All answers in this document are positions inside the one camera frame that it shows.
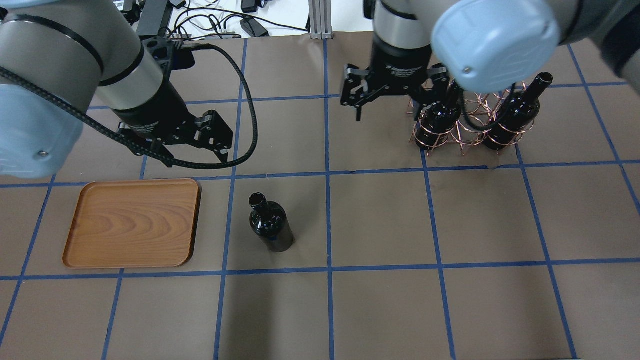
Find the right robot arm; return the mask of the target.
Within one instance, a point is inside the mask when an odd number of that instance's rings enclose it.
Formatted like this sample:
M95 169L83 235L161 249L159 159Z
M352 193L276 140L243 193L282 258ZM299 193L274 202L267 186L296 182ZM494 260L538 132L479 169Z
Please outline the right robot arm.
M464 91L488 94L525 80L555 49L590 39L639 91L637 0L366 0L370 66L347 64L340 103L360 112L382 96L434 102L423 84L432 56Z

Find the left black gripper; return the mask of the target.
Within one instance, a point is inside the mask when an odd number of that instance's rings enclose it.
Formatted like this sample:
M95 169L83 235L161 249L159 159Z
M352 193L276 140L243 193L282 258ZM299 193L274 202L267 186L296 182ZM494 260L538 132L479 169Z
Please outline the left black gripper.
M146 149L147 157L165 167L174 166L174 155L166 146L189 145L215 153L222 163L229 161L234 133L219 112L210 110L202 116L192 114L182 98L161 92L147 103L131 109L117 109L122 139Z

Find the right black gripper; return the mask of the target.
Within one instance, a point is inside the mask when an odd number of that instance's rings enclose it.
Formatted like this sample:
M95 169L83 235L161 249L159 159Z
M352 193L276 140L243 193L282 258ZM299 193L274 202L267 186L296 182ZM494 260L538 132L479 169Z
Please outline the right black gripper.
M413 116L419 117L423 110L443 101L450 86L448 68L443 63L429 68L431 57L430 44L398 48L374 42L368 68L345 64L340 104L355 109L355 121L360 122L366 104L382 96L408 95L413 100ZM428 76L431 87L425 88Z

